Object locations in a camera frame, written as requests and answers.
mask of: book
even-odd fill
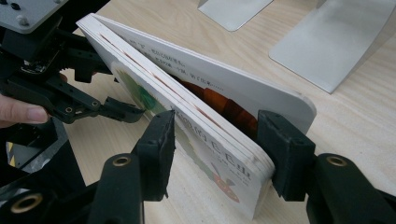
[[[225,201],[254,218],[275,170],[254,141],[258,111],[279,113],[306,133],[314,105],[297,92],[95,14],[78,27],[146,118],[176,111],[177,148]]]

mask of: screw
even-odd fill
[[[29,25],[29,21],[23,15],[18,15],[17,16],[17,21],[18,21],[18,24],[21,25],[21,26],[28,26]]]

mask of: white stand base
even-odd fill
[[[236,31],[273,0],[201,0],[198,10],[228,31]]]
[[[395,7],[396,0],[319,1],[270,57],[332,93],[394,34]]]

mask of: human hand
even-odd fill
[[[45,123],[49,117],[42,106],[30,105],[0,94],[0,128],[15,123]]]

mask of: wooden table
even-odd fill
[[[98,13],[181,47],[264,77],[310,98],[317,107],[308,137],[316,152],[352,159],[373,183],[396,195],[396,35],[333,94],[322,91],[268,57],[269,49],[316,6],[314,0],[275,0],[236,32],[229,33],[197,10],[199,0],[112,0]],[[102,102],[131,99],[112,76],[91,84],[69,82]],[[87,118],[65,125],[87,184],[103,163],[129,152],[148,121],[125,124]],[[205,174],[176,152],[169,199],[145,203],[147,223],[308,223],[305,203],[286,203],[271,187],[257,218],[245,218],[213,194]]]

